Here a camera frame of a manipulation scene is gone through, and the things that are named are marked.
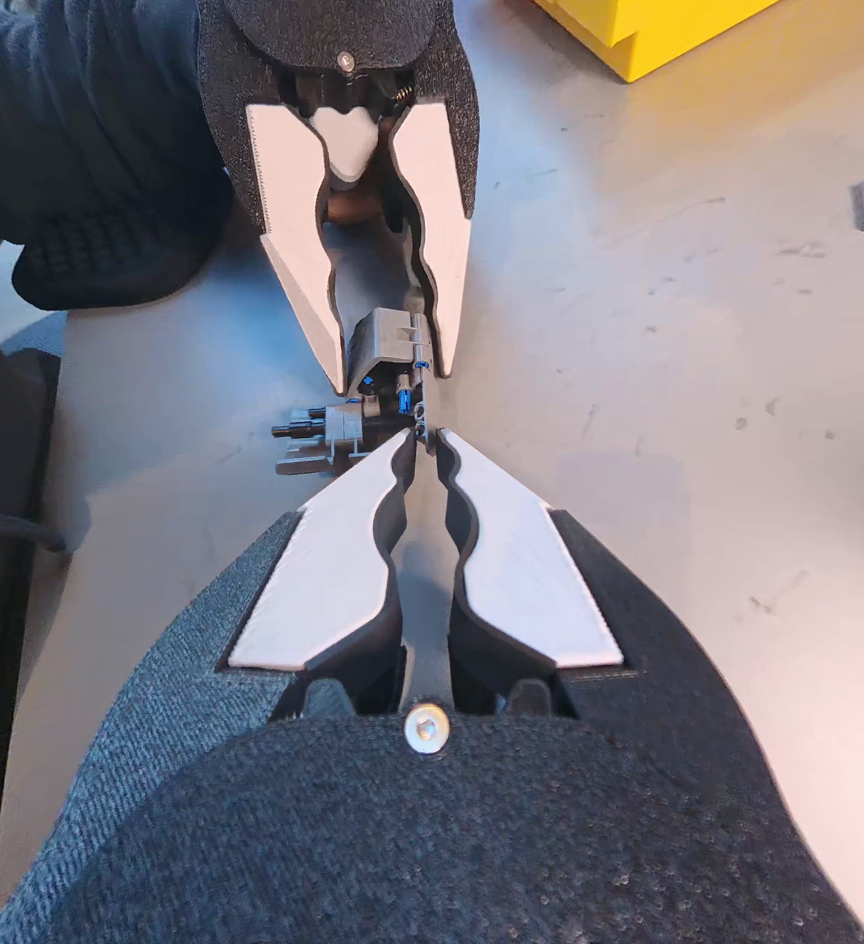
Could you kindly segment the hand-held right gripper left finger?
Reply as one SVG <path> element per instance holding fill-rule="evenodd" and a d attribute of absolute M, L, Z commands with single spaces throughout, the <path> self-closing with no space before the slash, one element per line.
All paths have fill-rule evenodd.
<path fill-rule="evenodd" d="M 229 667 L 385 671 L 396 661 L 402 606 L 391 552 L 415 459 L 414 433 L 399 431 L 301 506 Z"/>

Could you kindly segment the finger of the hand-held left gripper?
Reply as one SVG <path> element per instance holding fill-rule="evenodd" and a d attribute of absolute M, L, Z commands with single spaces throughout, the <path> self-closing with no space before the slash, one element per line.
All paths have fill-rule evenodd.
<path fill-rule="evenodd" d="M 465 215 L 446 105 L 419 102 L 406 110 L 391 132 L 391 157 L 417 213 L 410 225 L 413 273 L 428 284 L 425 314 L 436 370 L 448 379 L 460 335 L 472 222 Z"/>
<path fill-rule="evenodd" d="M 263 248 L 334 393 L 344 395 L 344 328 L 321 226 L 328 193 L 327 148 L 284 105 L 252 103 L 246 117 L 263 210 Z"/>

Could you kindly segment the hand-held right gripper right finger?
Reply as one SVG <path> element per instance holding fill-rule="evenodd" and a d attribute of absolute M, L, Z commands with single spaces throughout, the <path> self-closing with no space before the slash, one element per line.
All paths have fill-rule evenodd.
<path fill-rule="evenodd" d="M 554 508 L 454 431 L 438 432 L 437 457 L 459 548 L 456 588 L 472 620 L 555 669 L 623 667 Z"/>

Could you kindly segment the grey toy brick assembly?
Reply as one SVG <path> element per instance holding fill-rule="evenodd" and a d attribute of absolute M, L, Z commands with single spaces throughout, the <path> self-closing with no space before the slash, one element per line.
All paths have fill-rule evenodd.
<path fill-rule="evenodd" d="M 272 429 L 285 439 L 280 476 L 341 475 L 400 431 L 429 445 L 424 383 L 431 341 L 419 313 L 376 308 L 355 327 L 351 387 L 342 402 L 295 410 Z"/>

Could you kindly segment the person's left forearm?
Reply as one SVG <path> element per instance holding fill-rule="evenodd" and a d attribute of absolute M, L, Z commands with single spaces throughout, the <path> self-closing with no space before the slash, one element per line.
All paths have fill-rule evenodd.
<path fill-rule="evenodd" d="M 197 2 L 0 4 L 0 244 L 43 311 L 173 295 L 234 194 L 198 87 Z"/>

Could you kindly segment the grey desk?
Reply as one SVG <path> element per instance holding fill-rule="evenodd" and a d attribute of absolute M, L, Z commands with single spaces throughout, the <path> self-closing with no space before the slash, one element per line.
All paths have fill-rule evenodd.
<path fill-rule="evenodd" d="M 569 511 L 727 679 L 864 924 L 864 2 L 782 2 L 629 85 L 530 2 L 458 2 L 479 175 L 436 422 Z M 70 313 L 0 818 L 0 909 L 117 692 L 323 483 L 330 395 L 236 216 L 185 291 Z"/>

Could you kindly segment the person's left hand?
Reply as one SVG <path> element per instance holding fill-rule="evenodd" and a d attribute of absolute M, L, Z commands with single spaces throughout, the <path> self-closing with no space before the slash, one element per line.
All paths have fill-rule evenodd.
<path fill-rule="evenodd" d="M 325 221 L 340 227 L 357 226 L 383 215 L 382 194 L 368 184 L 347 191 L 330 190 L 325 206 Z"/>

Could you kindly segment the yellow plastic bin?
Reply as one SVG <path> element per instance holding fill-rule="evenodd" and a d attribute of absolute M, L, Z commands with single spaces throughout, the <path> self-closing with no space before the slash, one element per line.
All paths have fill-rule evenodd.
<path fill-rule="evenodd" d="M 537 1 L 625 82 L 634 82 L 775 1 Z"/>

